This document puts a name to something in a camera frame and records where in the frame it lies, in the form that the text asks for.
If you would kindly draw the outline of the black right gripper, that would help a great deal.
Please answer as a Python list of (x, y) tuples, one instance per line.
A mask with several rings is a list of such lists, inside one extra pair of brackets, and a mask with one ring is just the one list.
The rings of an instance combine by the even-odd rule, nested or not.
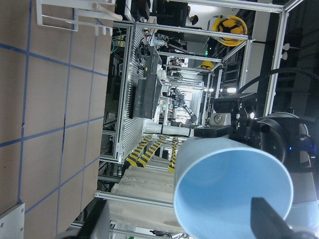
[[(216, 98), (216, 113), (255, 113), (256, 93), (237, 93)], [(223, 137), (232, 133), (231, 126), (195, 128), (195, 137)], [(278, 112), (257, 119), (238, 119), (232, 140), (267, 152), (279, 160), (290, 172), (311, 172), (312, 137), (305, 122), (298, 116)]]

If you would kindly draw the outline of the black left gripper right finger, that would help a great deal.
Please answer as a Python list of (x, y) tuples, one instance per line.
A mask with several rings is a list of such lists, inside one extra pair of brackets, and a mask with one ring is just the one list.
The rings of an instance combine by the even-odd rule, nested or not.
[(251, 231), (256, 239), (294, 239), (294, 231), (264, 198), (251, 199)]

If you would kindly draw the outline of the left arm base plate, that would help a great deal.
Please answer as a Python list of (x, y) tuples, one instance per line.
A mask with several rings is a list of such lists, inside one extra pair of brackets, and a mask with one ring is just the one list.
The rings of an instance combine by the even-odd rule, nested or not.
[(24, 238), (25, 203), (17, 204), (0, 216), (1, 239)]

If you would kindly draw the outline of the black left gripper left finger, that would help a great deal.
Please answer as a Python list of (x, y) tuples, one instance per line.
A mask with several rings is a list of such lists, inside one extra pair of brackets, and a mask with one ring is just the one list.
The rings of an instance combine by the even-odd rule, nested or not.
[(110, 234), (109, 201), (96, 201), (79, 232), (80, 239), (108, 239)]

